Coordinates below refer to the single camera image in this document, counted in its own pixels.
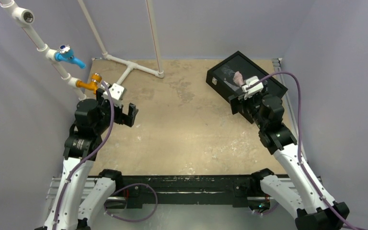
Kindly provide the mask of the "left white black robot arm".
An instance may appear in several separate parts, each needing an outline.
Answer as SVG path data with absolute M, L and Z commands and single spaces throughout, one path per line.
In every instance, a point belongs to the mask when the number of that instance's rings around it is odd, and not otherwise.
M 42 230 L 90 230 L 105 201 L 123 192 L 122 174 L 103 170 L 86 197 L 83 191 L 96 154 L 105 144 L 113 124 L 132 127 L 138 109 L 132 103 L 123 113 L 124 87 L 112 84 L 108 90 L 97 89 L 96 97 L 78 102 L 75 120 L 64 144 L 60 183 Z

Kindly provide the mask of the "black box with glass lid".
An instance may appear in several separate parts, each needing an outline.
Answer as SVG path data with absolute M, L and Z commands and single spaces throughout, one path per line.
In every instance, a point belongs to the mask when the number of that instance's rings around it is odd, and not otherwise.
M 229 97 L 240 96 L 244 98 L 242 85 L 251 85 L 248 79 L 257 77 L 259 80 L 269 75 L 258 64 L 251 61 L 240 51 L 235 52 L 222 62 L 207 71 L 206 83 L 217 92 L 226 102 L 230 103 Z M 285 95 L 288 88 L 274 77 L 262 82 L 264 91 L 280 99 Z M 239 111 L 251 124 L 254 122 L 252 115 Z

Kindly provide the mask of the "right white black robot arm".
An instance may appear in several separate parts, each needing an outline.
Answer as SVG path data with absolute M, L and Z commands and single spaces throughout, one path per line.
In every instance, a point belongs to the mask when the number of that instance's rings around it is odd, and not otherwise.
M 341 229 L 349 208 L 330 195 L 302 156 L 297 139 L 283 123 L 281 98 L 268 93 L 257 93 L 249 99 L 233 95 L 229 103 L 233 114 L 247 115 L 258 126 L 262 145 L 285 169 L 295 187 L 290 189 L 266 171 L 254 174 L 251 191 L 274 198 L 293 217 L 299 230 Z

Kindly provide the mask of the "pink underwear navy trim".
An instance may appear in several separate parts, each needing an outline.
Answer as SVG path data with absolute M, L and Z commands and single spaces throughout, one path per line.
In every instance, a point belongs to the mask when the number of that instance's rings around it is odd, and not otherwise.
M 233 82 L 237 86 L 239 86 L 239 87 L 241 87 L 242 85 L 244 85 L 243 76 L 242 76 L 242 74 L 239 71 L 237 71 L 237 72 L 234 73 Z

